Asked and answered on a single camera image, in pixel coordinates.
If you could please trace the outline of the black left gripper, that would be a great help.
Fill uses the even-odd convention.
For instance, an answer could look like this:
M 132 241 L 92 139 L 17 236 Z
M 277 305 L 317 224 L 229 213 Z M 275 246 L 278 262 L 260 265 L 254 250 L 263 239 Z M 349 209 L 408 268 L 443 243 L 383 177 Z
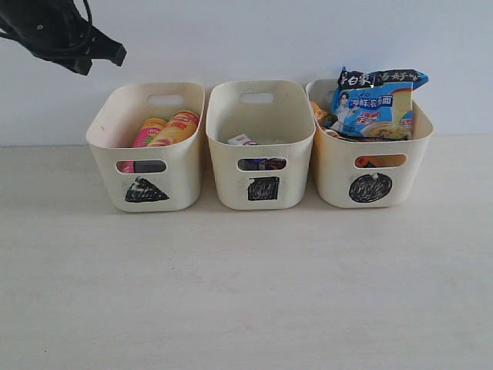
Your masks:
M 89 2 L 83 7 L 86 16 L 74 1 L 2 1 L 1 37 L 82 76 L 89 74 L 92 59 L 122 66 L 124 45 L 94 29 Z

